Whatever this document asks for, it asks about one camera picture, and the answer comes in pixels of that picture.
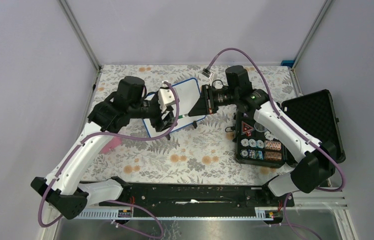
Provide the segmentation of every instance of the metal frame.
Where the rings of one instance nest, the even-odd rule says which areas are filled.
[[[78,24],[77,19],[74,16],[68,2],[66,0],[57,0],[60,7],[62,8],[63,13],[65,13],[68,22],[70,23],[75,35],[77,36],[79,43],[81,44],[82,48],[84,48],[85,53],[87,54],[88,58],[93,64],[96,71],[100,71],[101,65],[99,60],[97,60],[96,55],[94,54],[92,47],[90,46],[89,42],[87,41],[86,36],[84,35],[83,31],[81,30],[80,25]]]
[[[322,5],[321,9],[318,12],[318,15],[316,16],[315,20],[313,21],[312,26],[310,27],[309,32],[307,33],[305,40],[303,41],[302,45],[299,48],[299,51],[296,54],[296,57],[294,58],[294,64],[292,66],[292,69],[295,69],[295,67],[298,65],[298,62],[300,61],[302,55],[304,54],[305,49],[307,48],[310,40],[313,38],[315,32],[317,31],[318,27],[320,26],[321,21],[324,19],[324,16],[327,14],[328,10],[332,6],[335,0],[325,0],[324,4]]]
[[[355,227],[352,224],[351,216],[348,210],[348,206],[346,204],[345,196],[342,191],[340,192],[325,192],[315,190],[311,193],[303,193],[303,192],[294,192],[294,207],[287,207],[288,210],[331,210],[332,213],[335,215],[338,229],[340,231],[341,237],[343,240],[358,240]],[[85,214],[80,214],[81,217],[77,217],[78,219],[90,219],[90,220],[105,220],[109,219],[108,215],[112,215],[118,209],[126,209],[123,206],[98,206],[93,205],[84,210]],[[236,217],[232,219],[218,219],[218,218],[202,218],[198,220],[206,220],[206,221],[262,221],[262,213],[265,210],[276,210],[276,207],[258,207],[256,208],[257,218],[241,218]],[[45,222],[49,223],[54,218],[56,218],[60,213],[52,206],[49,206],[45,210]],[[137,219],[142,220],[153,220],[151,217],[138,217]],[[160,217],[161,221],[169,220],[173,221],[176,220],[173,217]],[[196,220],[194,218],[183,218],[177,220]],[[58,224],[55,224],[48,228],[43,228],[40,240],[53,240],[55,238],[56,231],[58,229]]]

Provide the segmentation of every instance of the table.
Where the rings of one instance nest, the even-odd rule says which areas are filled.
[[[199,85],[209,81],[200,75],[204,65],[105,65],[97,83],[92,107],[116,91],[125,76],[145,81],[149,92],[156,91],[162,81],[171,84],[196,78]],[[227,82],[225,69],[213,66],[219,79]],[[252,66],[244,66],[254,88],[265,89]],[[259,67],[268,81],[275,101],[295,98],[293,82],[287,67]],[[268,168],[239,164],[234,159],[234,134],[225,128],[234,125],[235,106],[221,107],[217,114],[199,121],[197,129],[187,126],[171,133],[171,139],[134,141],[123,139],[112,151],[99,154],[82,177],[83,181],[103,181],[119,176],[126,182],[262,185],[277,174],[291,171],[288,165]],[[148,137],[141,119],[132,119],[120,134]]]

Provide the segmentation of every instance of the connector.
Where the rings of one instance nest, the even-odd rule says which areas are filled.
[[[201,74],[209,79],[209,85],[212,85],[212,82],[217,79],[217,74],[207,68],[203,68]]]

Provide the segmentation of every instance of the gray wall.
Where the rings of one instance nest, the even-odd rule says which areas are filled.
[[[102,64],[208,64],[237,47],[257,63],[294,59],[324,0],[69,0]],[[217,64],[248,63],[239,53]]]
[[[94,75],[56,0],[0,1],[0,239],[37,237],[30,182],[74,143]]]
[[[335,1],[297,75],[305,93],[333,95],[351,216],[359,239],[374,240],[374,1]]]

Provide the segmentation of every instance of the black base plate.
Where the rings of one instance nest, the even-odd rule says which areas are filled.
[[[268,189],[260,186],[127,183],[118,201],[129,203],[133,197],[136,205],[156,217],[255,217],[255,207],[278,207],[286,197],[268,196]],[[287,201],[287,207],[294,205],[293,198]],[[133,216],[149,217],[143,211],[134,211]]]

